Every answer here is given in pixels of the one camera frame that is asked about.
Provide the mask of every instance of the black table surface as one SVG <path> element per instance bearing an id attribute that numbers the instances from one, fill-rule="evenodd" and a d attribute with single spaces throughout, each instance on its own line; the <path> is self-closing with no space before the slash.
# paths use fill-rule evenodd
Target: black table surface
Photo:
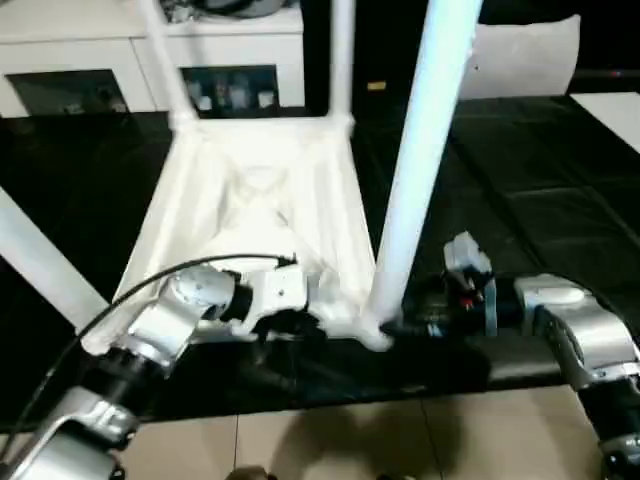
<path id="1" fill-rule="evenodd" d="M 359 119 L 352 145 L 372 244 L 382 233 L 404 108 Z M 110 298 L 171 142 L 162 113 L 0 121 L 0 185 Z M 442 246 L 468 230 L 501 274 L 555 272 L 592 289 L 640 330 L 640 156 L 570 98 L 459 104 L 412 271 L 410 296 L 442 269 Z M 0 430 L 7 429 L 72 335 L 0 263 Z M 546 346 L 496 339 L 403 339 L 386 353 L 355 341 L 192 348 L 148 420 L 307 408 L 562 381 Z M 77 378 L 62 369 L 32 420 Z"/>

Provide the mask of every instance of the black cable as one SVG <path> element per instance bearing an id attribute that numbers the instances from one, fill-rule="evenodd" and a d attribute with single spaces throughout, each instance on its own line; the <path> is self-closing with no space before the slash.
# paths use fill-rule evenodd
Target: black cable
<path id="1" fill-rule="evenodd" d="M 195 6 L 209 15 L 235 15 L 249 8 L 253 2 L 254 0 L 236 0 L 220 7 L 209 7 L 206 0 L 196 0 Z"/>
<path id="2" fill-rule="evenodd" d="M 118 307 L 120 307 L 124 302 L 129 300 L 132 296 L 134 296 L 140 290 L 142 290 L 143 288 L 149 286 L 154 282 L 157 282 L 158 280 L 161 280 L 169 275 L 177 273 L 186 268 L 202 265 L 203 263 L 217 262 L 221 260 L 234 260 L 238 258 L 265 258 L 269 260 L 278 260 L 279 266 L 282 264 L 288 264 L 291 262 L 290 259 L 278 256 L 278 255 L 242 254 L 242 253 L 231 254 L 231 255 L 215 255 L 211 257 L 204 257 L 204 258 L 198 258 L 195 260 L 189 260 L 187 262 L 174 265 L 173 267 L 166 268 L 165 270 L 162 270 L 154 275 L 151 275 L 150 277 L 141 281 L 137 285 L 131 287 L 129 290 L 127 290 L 125 293 L 119 296 L 116 300 L 114 300 L 113 303 L 108 305 L 104 310 L 102 310 L 98 315 L 96 315 L 93 318 L 93 320 L 91 320 L 80 331 L 80 333 L 78 333 L 76 337 L 74 337 L 69 343 L 67 343 L 66 347 L 62 350 L 62 352 L 54 362 L 53 366 L 49 368 L 49 370 L 45 374 L 44 378 L 42 379 L 38 387 L 34 390 L 33 394 L 31 395 L 31 399 L 29 400 L 29 403 L 27 403 L 27 406 L 22 410 L 22 412 L 20 412 L 20 416 L 18 417 L 18 420 L 16 421 L 15 425 L 11 429 L 11 432 L 9 433 L 7 440 L 4 442 L 2 451 L 0 452 L 0 463 L 5 462 L 7 455 L 11 450 L 11 447 L 15 443 L 17 435 L 22 431 L 24 423 L 27 420 L 27 417 L 33 411 L 33 408 L 38 403 L 38 400 L 40 400 L 40 398 L 42 397 L 42 393 L 49 385 L 51 378 L 60 369 L 60 366 L 62 365 L 64 360 L 69 356 L 69 354 L 73 351 L 73 349 L 76 348 L 80 344 L 82 339 L 86 337 L 89 334 L 89 332 L 91 332 L 91 330 L 97 327 L 100 324 L 100 322 L 102 322 L 106 317 L 111 315 Z"/>

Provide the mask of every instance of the white plastic part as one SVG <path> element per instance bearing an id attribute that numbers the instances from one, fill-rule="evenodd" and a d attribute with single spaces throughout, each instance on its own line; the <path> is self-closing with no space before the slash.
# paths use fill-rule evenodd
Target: white plastic part
<path id="1" fill-rule="evenodd" d="M 0 212 L 4 259 L 81 330 L 107 302 L 1 188 Z"/>
<path id="2" fill-rule="evenodd" d="M 481 5 L 429 2 L 366 325 L 400 315 Z"/>
<path id="3" fill-rule="evenodd" d="M 585 290 L 571 280 L 548 273 L 518 278 L 513 282 L 513 286 L 524 311 L 522 332 L 525 335 L 533 334 L 533 322 L 538 306 L 578 305 L 587 296 Z"/>
<path id="4" fill-rule="evenodd" d="M 331 6 L 331 88 L 329 112 L 351 115 L 355 0 L 334 0 Z"/>
<path id="5" fill-rule="evenodd" d="M 300 311 L 307 304 L 307 275 L 300 265 L 246 275 L 253 290 L 251 308 L 244 322 L 232 320 L 231 332 L 249 337 L 258 322 L 282 310 Z"/>
<path id="6" fill-rule="evenodd" d="M 447 271 L 462 271 L 472 267 L 480 273 L 491 272 L 491 260 L 480 251 L 469 232 L 462 232 L 445 244 L 444 264 Z"/>

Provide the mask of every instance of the white cabinet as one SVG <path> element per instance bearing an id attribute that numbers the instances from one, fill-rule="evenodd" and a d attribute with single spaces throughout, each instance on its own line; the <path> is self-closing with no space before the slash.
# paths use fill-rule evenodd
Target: white cabinet
<path id="1" fill-rule="evenodd" d="M 215 100 L 216 86 L 233 89 L 237 84 L 233 79 L 238 77 L 239 81 L 249 83 L 247 91 L 254 98 L 260 94 L 268 97 L 273 91 L 279 106 L 304 105 L 302 35 L 179 36 L 169 38 L 167 43 L 172 60 L 183 71 L 187 84 L 197 90 L 194 92 L 193 88 L 189 89 L 196 105 L 195 96 L 206 96 L 215 106 L 218 103 Z M 167 110 L 162 75 L 148 40 L 135 39 L 133 45 L 158 109 Z M 213 67 L 208 69 L 212 77 L 209 82 L 201 80 L 207 76 L 206 71 L 197 72 L 205 67 Z M 274 85 L 261 88 L 259 83 L 266 83 L 264 77 L 271 72 L 275 77 Z"/>
<path id="2" fill-rule="evenodd" d="M 173 61 L 205 110 L 303 106 L 302 32 L 299 5 L 264 18 L 167 27 Z M 160 78 L 134 0 L 0 5 L 2 117 L 166 110 Z"/>
<path id="3" fill-rule="evenodd" d="M 156 109 L 128 39 L 0 45 L 0 72 L 3 117 Z"/>

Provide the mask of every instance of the tile floor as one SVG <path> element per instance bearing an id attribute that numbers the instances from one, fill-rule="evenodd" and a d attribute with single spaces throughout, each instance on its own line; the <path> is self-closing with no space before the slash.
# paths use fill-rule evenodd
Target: tile floor
<path id="1" fill-rule="evenodd" d="M 568 387 L 262 413 L 143 427 L 130 480 L 597 480 L 596 438 Z"/>

